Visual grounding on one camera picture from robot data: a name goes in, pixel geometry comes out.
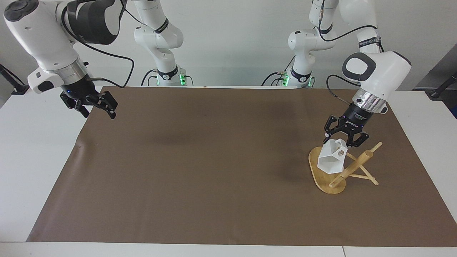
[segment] white table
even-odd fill
[[[207,246],[24,243],[85,119],[64,107],[60,91],[12,96],[0,109],[0,256],[457,256],[457,248]],[[406,135],[457,220],[457,120],[423,92],[390,101]]]

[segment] wooden stand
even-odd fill
[[[358,158],[354,157],[350,153],[347,153],[347,156],[353,159],[354,162],[345,168],[342,173],[336,174],[327,174],[317,167],[317,161],[322,147],[314,148],[311,150],[308,156],[309,166],[311,167],[314,182],[320,190],[328,194],[341,193],[346,187],[346,179],[348,177],[368,179],[371,180],[376,186],[379,185],[376,179],[368,172],[363,164],[365,164],[369,159],[373,157],[373,152],[376,151],[381,145],[382,142],[379,142],[371,150],[366,150],[363,152]],[[361,169],[363,173],[365,173],[365,176],[354,174],[357,169]]]

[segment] brown paper mat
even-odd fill
[[[327,195],[308,153],[326,90],[110,87],[93,110],[27,241],[299,246],[457,246],[457,225],[392,112],[366,126],[384,145]],[[351,99],[355,91],[335,91]]]

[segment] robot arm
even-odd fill
[[[287,70],[288,85],[306,87],[315,62],[310,52],[327,50],[335,46],[333,18],[338,5],[343,20],[353,29],[366,27],[358,30],[360,51],[381,52],[378,44],[381,38],[373,28],[377,27],[377,24],[374,4],[371,0],[314,0],[309,12],[309,20],[314,25],[314,29],[292,32],[288,39],[289,48],[295,53],[295,62]]]
[[[27,78],[30,87],[42,93],[60,86],[64,90],[60,97],[68,108],[87,117],[89,112],[84,106],[92,105],[114,118],[116,100],[108,91],[99,93],[88,80],[85,64],[57,23],[57,8],[57,2],[17,0],[5,9],[8,28],[38,62],[38,69]]]
[[[376,26],[376,15],[372,0],[340,0],[343,20],[353,28],[367,24]],[[357,34],[360,52],[350,55],[343,64],[343,75],[360,84],[352,103],[339,118],[331,115],[325,124],[326,143],[330,137],[343,132],[348,135],[347,145],[358,147],[369,135],[363,131],[374,113],[388,111],[387,100],[411,70],[411,62],[395,51],[381,53],[377,31],[364,28]]]
[[[179,48],[184,37],[165,16],[160,0],[133,0],[145,26],[135,29],[135,41],[154,58],[157,68],[157,84],[160,86],[185,86],[186,71],[176,64],[169,49]]]
[[[115,118],[116,100],[108,91],[99,93],[95,89],[87,63],[79,59],[73,44],[111,44],[119,34],[126,3],[127,0],[10,3],[4,11],[6,24],[39,66],[28,76],[30,87],[37,93],[61,87],[64,91],[60,97],[68,108],[87,117],[85,106],[95,106]],[[135,0],[135,4],[147,24],[141,27],[145,33],[135,32],[135,38],[143,36],[142,45],[153,54],[163,81],[185,85],[184,75],[175,76],[185,74],[185,70],[176,65],[168,50],[182,45],[181,31],[164,16],[159,0]]]

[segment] black pole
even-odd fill
[[[426,94],[428,97],[432,100],[438,99],[441,96],[441,93],[446,90],[450,85],[454,84],[457,82],[457,72],[454,73],[449,79],[447,79],[441,86],[439,86],[437,89],[431,90],[431,91],[426,91]]]
[[[23,95],[29,89],[29,86],[19,84],[13,77],[11,77],[11,75],[5,70],[5,68],[1,64],[0,74],[14,87],[12,95]]]

